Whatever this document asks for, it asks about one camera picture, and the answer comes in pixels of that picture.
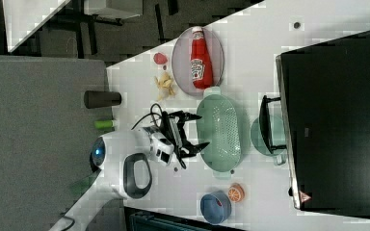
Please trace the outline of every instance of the black handle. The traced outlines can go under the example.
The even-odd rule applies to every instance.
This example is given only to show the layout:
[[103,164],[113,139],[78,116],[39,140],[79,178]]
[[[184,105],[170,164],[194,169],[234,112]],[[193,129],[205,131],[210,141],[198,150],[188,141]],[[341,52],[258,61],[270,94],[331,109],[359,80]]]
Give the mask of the black handle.
[[267,95],[263,96],[262,103],[260,105],[259,113],[259,124],[260,124],[260,133],[262,135],[263,141],[266,144],[267,149],[270,153],[273,154],[275,150],[286,149],[286,145],[273,145],[272,139],[272,125],[270,122],[269,106],[271,102],[279,101],[281,98],[268,98]]

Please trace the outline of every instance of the red object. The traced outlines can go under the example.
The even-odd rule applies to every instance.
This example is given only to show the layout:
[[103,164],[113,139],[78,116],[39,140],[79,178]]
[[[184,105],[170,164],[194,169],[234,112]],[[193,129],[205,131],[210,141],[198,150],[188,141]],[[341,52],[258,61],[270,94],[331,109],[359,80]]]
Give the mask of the red object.
[[222,203],[221,203],[221,201],[219,201],[219,199],[216,199],[216,203],[217,203],[219,206],[221,206],[221,207],[222,207]]
[[213,85],[212,63],[201,27],[192,29],[191,77],[197,89],[207,89]]
[[154,55],[154,62],[156,64],[166,64],[168,61],[167,57],[164,54],[156,53]]

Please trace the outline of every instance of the black chair leg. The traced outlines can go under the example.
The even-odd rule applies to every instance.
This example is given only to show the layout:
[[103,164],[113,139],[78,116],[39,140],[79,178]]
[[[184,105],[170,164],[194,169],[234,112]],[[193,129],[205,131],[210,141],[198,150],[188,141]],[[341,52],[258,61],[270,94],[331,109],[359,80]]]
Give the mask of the black chair leg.
[[82,29],[80,27],[80,23],[76,23],[75,25],[78,58],[84,59]]
[[92,55],[97,54],[97,40],[95,38],[94,18],[89,22],[89,40]]

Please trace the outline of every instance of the ketchup label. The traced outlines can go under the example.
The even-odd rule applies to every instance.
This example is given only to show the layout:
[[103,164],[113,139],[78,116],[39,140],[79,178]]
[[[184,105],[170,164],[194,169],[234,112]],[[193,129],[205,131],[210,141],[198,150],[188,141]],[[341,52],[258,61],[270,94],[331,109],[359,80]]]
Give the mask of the ketchup label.
[[200,59],[193,59],[191,60],[191,74],[192,80],[201,80],[203,78],[203,71],[205,69],[205,65],[203,64],[202,60]]
[[203,39],[203,32],[194,32],[193,33],[193,39]]

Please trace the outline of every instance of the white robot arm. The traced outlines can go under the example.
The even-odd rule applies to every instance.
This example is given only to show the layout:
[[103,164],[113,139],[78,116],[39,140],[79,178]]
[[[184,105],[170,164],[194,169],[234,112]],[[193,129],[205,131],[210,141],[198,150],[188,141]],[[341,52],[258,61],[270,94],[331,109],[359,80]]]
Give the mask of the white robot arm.
[[[179,117],[179,126],[175,123],[176,117]],[[85,231],[110,200],[144,197],[152,185],[148,160],[168,166],[175,153],[185,168],[181,159],[197,155],[208,145],[191,145],[186,140],[183,124],[199,118],[182,111],[170,115],[162,112],[160,126],[111,132],[99,137],[91,153],[92,168],[99,171],[97,178],[50,231]]]

